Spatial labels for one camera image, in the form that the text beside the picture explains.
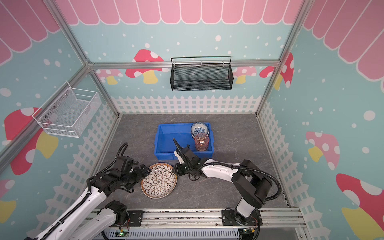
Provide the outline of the red transparent plastic cup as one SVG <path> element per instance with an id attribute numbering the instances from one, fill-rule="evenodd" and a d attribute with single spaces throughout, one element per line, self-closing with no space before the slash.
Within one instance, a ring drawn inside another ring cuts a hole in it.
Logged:
<path id="1" fill-rule="evenodd" d="M 195 147 L 196 147 L 196 150 L 199 151 L 199 152 L 206 151 L 208 149 L 209 142 L 210 142 L 210 139 L 209 139 L 208 135 L 206 135 L 204 133 L 197 134 L 195 136 Z"/>

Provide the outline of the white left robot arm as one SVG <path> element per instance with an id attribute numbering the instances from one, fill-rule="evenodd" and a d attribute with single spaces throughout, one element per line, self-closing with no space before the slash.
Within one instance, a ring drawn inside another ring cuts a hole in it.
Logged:
<path id="1" fill-rule="evenodd" d="M 114 160 L 86 180 L 84 192 L 54 223 L 35 237 L 37 240 L 91 240 L 110 226 L 128 224 L 131 218 L 126 205 L 111 201 L 95 220 L 81 225 L 113 192 L 122 190 L 131 194 L 134 186 L 150 175 L 149 167 L 139 165 L 137 161 L 124 155 L 128 145 L 122 144 Z"/>

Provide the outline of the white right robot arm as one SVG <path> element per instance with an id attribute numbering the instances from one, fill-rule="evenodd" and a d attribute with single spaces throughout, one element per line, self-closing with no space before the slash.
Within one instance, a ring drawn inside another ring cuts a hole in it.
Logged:
<path id="1" fill-rule="evenodd" d="M 235 209 L 222 211 L 222 217 L 232 219 L 240 225 L 262 224 L 260 211 L 266 202 L 277 199 L 282 185 L 273 175 L 260 170 L 253 162 L 243 160 L 239 164 L 227 164 L 213 159 L 201 159 L 190 149 L 182 148 L 176 139 L 174 151 L 179 162 L 173 173 L 178 177 L 187 175 L 191 181 L 201 177 L 216 178 L 232 183 L 241 195 Z"/>

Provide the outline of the brown floral pattern plate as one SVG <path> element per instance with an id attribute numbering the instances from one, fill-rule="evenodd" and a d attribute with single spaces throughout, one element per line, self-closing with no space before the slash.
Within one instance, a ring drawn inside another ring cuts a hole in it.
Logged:
<path id="1" fill-rule="evenodd" d="M 150 167 L 151 173 L 141 181 L 143 193 L 151 199 L 162 199 L 176 187 L 178 177 L 173 167 L 167 163 L 156 163 Z"/>

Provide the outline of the blue floral ceramic bowl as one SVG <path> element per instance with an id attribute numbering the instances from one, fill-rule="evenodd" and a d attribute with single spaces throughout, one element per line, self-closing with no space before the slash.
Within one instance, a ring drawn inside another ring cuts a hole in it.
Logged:
<path id="1" fill-rule="evenodd" d="M 203 122 L 195 122 L 191 126 L 191 135 L 195 138 L 198 134 L 206 134 L 209 135 L 210 129 L 206 123 Z"/>

